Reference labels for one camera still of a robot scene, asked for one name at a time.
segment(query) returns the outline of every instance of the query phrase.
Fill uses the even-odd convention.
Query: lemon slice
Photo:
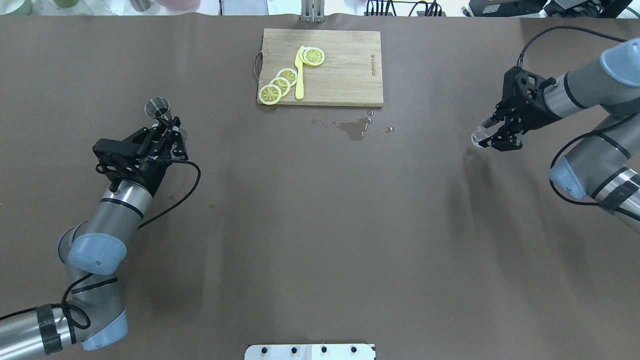
[[[276,78],[285,78],[289,82],[289,86],[293,86],[298,82],[298,73],[294,69],[287,67],[278,71]]]
[[[275,86],[280,88],[280,91],[282,92],[282,97],[287,96],[287,94],[289,93],[289,90],[291,90],[291,84],[289,84],[289,80],[285,78],[275,78],[271,80],[269,84],[274,84]]]
[[[265,105],[273,105],[280,101],[281,98],[282,91],[274,84],[264,85],[260,91],[258,91],[258,99]]]
[[[311,66],[318,66],[324,62],[324,51],[317,47],[307,47],[302,52],[302,62]]]

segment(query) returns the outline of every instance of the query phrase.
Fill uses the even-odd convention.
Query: wooden cutting board
[[[296,68],[294,59],[302,45],[322,49],[324,63],[304,65],[304,99],[296,99],[294,85],[277,105],[382,107],[379,31],[265,29],[258,90],[280,69]]]

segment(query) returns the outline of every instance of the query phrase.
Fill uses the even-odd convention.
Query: cutting board handle
[[[257,68],[258,57],[260,57],[260,70],[258,70]],[[253,59],[253,76],[255,76],[256,81],[260,81],[260,73],[262,72],[262,59],[262,48],[260,48],[260,51],[258,51],[258,53],[255,55],[255,59]]]

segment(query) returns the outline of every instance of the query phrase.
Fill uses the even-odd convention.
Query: yellow knife
[[[300,58],[300,52],[304,49],[305,49],[304,45],[302,45],[298,49],[298,52],[296,53],[296,59],[293,63],[296,66],[296,70],[298,70],[298,82],[296,83],[296,99],[298,100],[302,100],[302,98],[304,98],[305,96],[305,84],[303,82],[303,77],[302,77],[302,66],[304,66],[304,63]]]

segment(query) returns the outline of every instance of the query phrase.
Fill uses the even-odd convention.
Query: brown tabletop
[[[242,359],[248,344],[375,343],[379,359],[636,359],[638,235],[549,188],[556,151],[605,115],[478,149],[502,76],[555,19],[0,19],[0,314],[59,302],[54,246],[108,185],[99,138],[163,96],[198,190],[139,232],[119,271],[129,333],[51,359]],[[638,20],[565,20],[630,38]],[[385,105],[258,105],[264,28],[378,30]],[[559,76],[614,43],[559,30],[525,68]],[[191,187],[172,165],[150,213]]]

